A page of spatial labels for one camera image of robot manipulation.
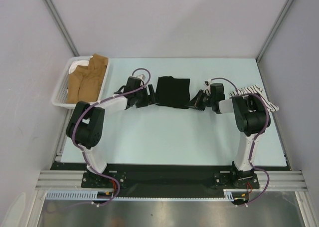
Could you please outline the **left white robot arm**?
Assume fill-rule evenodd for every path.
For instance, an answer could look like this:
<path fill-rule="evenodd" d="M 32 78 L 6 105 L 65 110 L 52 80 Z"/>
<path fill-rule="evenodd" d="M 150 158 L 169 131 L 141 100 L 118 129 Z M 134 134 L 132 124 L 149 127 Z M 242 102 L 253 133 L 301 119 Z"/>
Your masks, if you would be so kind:
<path fill-rule="evenodd" d="M 125 111 L 133 106 L 136 108 L 156 104 L 155 90 L 152 84 L 144 82 L 142 76 L 130 76 L 111 97 L 92 104 L 79 101 L 66 129 L 66 135 L 74 146 L 80 149 L 87 164 L 87 169 L 94 173 L 93 182 L 100 187 L 110 181 L 110 174 L 104 170 L 107 160 L 102 154 L 99 144 L 103 135 L 104 120 L 116 112 Z"/>

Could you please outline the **right aluminium corner post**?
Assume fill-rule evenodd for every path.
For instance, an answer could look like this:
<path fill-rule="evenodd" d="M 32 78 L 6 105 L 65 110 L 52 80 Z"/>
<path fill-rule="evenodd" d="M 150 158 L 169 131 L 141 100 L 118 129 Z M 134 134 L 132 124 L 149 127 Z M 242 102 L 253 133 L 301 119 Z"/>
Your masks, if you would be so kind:
<path fill-rule="evenodd" d="M 264 44 L 262 45 L 257 57 L 256 57 L 256 63 L 259 64 L 262 60 L 263 56 L 267 52 L 269 46 L 271 45 L 273 39 L 275 38 L 277 32 L 279 31 L 280 27 L 282 26 L 286 16 L 290 12 L 295 0 L 286 0 L 285 4 L 283 5 L 274 25 L 271 28 L 271 31 L 269 35 L 267 36 Z"/>

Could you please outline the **black tank top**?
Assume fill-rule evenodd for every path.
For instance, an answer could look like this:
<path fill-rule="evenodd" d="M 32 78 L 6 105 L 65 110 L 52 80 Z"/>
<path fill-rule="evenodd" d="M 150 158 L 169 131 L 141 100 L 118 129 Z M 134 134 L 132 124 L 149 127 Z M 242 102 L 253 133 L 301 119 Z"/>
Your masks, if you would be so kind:
<path fill-rule="evenodd" d="M 158 78 L 156 99 L 158 106 L 188 109 L 190 79 L 162 76 Z"/>

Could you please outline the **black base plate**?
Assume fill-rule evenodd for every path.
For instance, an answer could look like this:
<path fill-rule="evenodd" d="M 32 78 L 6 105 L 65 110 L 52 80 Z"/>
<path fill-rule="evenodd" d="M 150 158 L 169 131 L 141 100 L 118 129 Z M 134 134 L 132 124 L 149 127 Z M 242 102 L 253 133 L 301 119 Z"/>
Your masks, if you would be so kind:
<path fill-rule="evenodd" d="M 225 189 L 261 190 L 257 172 L 235 179 L 231 166 L 178 166 L 110 164 L 103 176 L 88 171 L 85 164 L 55 162 L 53 171 L 82 171 L 83 189 L 111 190 L 119 184 L 120 197 L 131 198 L 217 198 Z"/>

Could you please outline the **aluminium corner post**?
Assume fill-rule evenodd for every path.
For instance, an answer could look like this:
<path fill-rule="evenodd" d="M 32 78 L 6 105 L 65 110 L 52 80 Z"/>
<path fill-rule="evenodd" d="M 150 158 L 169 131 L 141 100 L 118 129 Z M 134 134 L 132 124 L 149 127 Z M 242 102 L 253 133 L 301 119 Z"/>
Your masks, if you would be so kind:
<path fill-rule="evenodd" d="M 263 56 L 267 52 L 269 46 L 271 45 L 273 39 L 275 38 L 277 32 L 279 31 L 280 27 L 282 26 L 286 16 L 290 12 L 295 0 L 286 0 L 285 4 L 283 5 L 274 25 L 271 28 L 271 31 L 269 35 L 267 36 L 264 44 L 262 45 L 257 57 L 256 57 L 256 63 L 259 64 L 262 60 Z"/>
<path fill-rule="evenodd" d="M 79 52 L 72 40 L 70 33 L 68 32 L 64 21 L 62 20 L 53 0 L 43 0 L 49 14 L 51 15 L 54 23 L 56 24 L 59 32 L 61 33 L 63 39 L 65 40 L 68 48 L 70 49 L 73 56 L 79 56 Z"/>

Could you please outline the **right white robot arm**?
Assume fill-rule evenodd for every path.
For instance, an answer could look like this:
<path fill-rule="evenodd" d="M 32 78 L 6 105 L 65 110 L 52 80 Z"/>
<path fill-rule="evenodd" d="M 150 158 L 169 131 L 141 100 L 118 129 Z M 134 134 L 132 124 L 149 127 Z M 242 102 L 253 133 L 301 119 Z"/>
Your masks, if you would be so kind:
<path fill-rule="evenodd" d="M 261 136 L 271 124 L 270 113 L 279 107 L 270 102 L 263 94 L 262 88 L 252 85 L 236 89 L 225 98 L 222 83 L 207 82 L 204 90 L 199 90 L 187 106 L 200 111 L 209 107 L 216 114 L 233 113 L 240 134 L 239 147 L 231 173 L 230 183 L 241 188 L 248 182 L 245 172 L 254 169 L 255 149 Z"/>

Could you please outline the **brown tank top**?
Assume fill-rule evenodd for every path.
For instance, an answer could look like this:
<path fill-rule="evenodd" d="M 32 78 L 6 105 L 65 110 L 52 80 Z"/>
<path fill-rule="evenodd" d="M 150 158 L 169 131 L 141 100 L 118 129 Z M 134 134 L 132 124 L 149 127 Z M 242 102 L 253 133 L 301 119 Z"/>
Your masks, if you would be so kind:
<path fill-rule="evenodd" d="M 68 71 L 67 104 L 98 100 L 109 59 L 93 54 L 89 60 L 74 61 Z"/>

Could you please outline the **left aluminium corner post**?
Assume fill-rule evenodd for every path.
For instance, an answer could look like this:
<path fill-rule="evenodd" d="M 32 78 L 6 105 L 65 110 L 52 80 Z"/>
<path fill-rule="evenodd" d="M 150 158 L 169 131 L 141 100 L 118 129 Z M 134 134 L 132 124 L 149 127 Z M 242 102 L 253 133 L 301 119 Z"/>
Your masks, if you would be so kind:
<path fill-rule="evenodd" d="M 64 21 L 62 20 L 53 0 L 43 0 L 49 14 L 51 15 L 54 23 L 56 24 L 59 32 L 61 33 L 63 39 L 65 40 L 68 48 L 70 49 L 73 56 L 79 56 L 79 52 L 72 40 L 70 33 L 68 32 Z"/>

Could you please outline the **white plastic basket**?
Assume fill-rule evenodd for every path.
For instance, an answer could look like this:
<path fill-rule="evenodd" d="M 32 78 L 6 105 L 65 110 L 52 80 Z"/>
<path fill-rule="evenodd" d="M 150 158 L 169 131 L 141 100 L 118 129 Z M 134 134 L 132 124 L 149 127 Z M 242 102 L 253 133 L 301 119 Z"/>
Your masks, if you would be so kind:
<path fill-rule="evenodd" d="M 75 108 L 75 105 L 77 104 L 67 104 L 66 103 L 66 100 L 67 100 L 67 91 L 68 91 L 68 71 L 69 71 L 69 68 L 71 66 L 71 64 L 74 62 L 74 61 L 79 61 L 79 60 L 89 60 L 91 56 L 79 56 L 79 57 L 73 57 L 71 59 L 69 59 L 69 61 L 67 62 L 56 86 L 55 86 L 55 89 L 54 89 L 54 92 L 53 92 L 53 95 L 52 95 L 52 98 L 51 98 L 51 103 L 54 105 L 54 106 L 59 106 L 59 107 L 63 107 L 63 108 L 67 108 L 67 109 L 74 109 Z M 102 88 L 100 90 L 100 94 L 99 94 L 99 97 L 98 97 L 98 100 L 101 99 L 102 97 L 102 94 L 103 94 L 103 89 L 104 89 L 104 86 L 105 86 L 105 82 L 106 82 L 106 78 L 107 78 L 107 75 L 108 75 L 108 70 L 109 70 L 109 62 L 108 62 L 108 65 L 107 65 L 107 71 L 106 71 L 106 74 L 105 74 L 105 77 L 104 77 L 104 80 L 103 80 L 103 84 L 102 84 Z"/>

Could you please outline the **aluminium frame rail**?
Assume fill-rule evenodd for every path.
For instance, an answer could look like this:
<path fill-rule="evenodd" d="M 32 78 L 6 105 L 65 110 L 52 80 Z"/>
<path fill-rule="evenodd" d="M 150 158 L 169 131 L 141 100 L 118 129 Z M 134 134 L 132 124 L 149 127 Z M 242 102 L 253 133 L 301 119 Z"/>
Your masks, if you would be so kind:
<path fill-rule="evenodd" d="M 85 171 L 42 171 L 36 190 L 80 190 Z M 267 191 L 305 192 L 307 186 L 301 171 L 269 171 Z"/>

